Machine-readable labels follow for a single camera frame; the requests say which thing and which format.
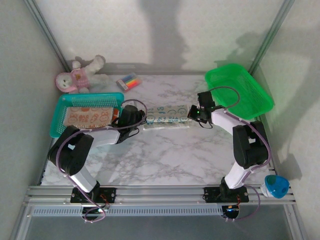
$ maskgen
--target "green basket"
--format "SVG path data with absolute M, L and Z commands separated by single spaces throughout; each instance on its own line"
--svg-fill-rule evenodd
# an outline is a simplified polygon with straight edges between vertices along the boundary
M 238 64 L 228 64 L 208 71 L 205 76 L 209 89 L 219 86 L 235 88 L 240 94 L 240 102 L 229 111 L 243 119 L 253 119 L 270 111 L 274 101 L 247 70 Z M 211 91 L 215 101 L 224 107 L 237 101 L 237 94 L 228 88 Z
M 66 129 L 64 119 L 68 107 L 113 107 L 121 111 L 121 103 L 124 100 L 125 96 L 121 92 L 64 94 L 60 96 L 56 104 L 50 127 L 50 136 L 59 138 Z

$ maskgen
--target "plush toy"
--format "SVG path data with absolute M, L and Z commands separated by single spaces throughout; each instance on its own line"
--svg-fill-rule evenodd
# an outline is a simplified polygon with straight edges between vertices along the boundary
M 78 61 L 72 62 L 72 71 L 60 73 L 55 78 L 58 89 L 64 93 L 89 93 L 89 87 L 105 84 L 109 77 L 106 74 L 96 74 L 105 65 L 100 56 L 95 56 L 93 62 L 82 67 Z

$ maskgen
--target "teddy bear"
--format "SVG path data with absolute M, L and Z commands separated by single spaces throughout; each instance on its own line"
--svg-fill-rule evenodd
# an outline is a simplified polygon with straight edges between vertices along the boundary
M 72 71 L 60 73 L 55 78 L 58 89 L 64 93 L 89 93 L 89 87 L 105 84 L 109 77 L 106 74 L 96 74 L 105 65 L 101 56 L 95 56 L 93 61 L 85 67 L 80 62 L 72 62 Z

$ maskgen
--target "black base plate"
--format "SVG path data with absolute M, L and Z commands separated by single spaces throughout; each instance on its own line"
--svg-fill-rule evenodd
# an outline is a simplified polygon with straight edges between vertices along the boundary
M 220 187 L 218 186 L 204 187 L 203 190 L 203 200 L 205 200 L 206 203 L 237 203 L 237 196 L 239 196 L 241 203 L 249 202 L 247 188 L 244 186 L 231 190 L 232 194 L 229 194 L 228 196 L 220 194 Z
M 116 199 L 116 188 L 114 187 L 100 187 L 96 199 L 94 200 L 97 204 L 105 204 L 105 200 L 100 196 L 104 195 L 109 204 L 114 204 Z M 72 190 L 70 199 L 71 204 L 84 204 L 88 203 L 88 200 L 82 195 L 78 188 Z

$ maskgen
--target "teal plastic tray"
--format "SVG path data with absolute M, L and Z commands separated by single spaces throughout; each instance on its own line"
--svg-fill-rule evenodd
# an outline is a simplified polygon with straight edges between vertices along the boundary
M 121 111 L 125 96 L 121 92 L 64 94 L 56 104 L 50 127 L 50 136 L 59 138 L 64 132 L 64 120 L 68 107 L 113 107 Z

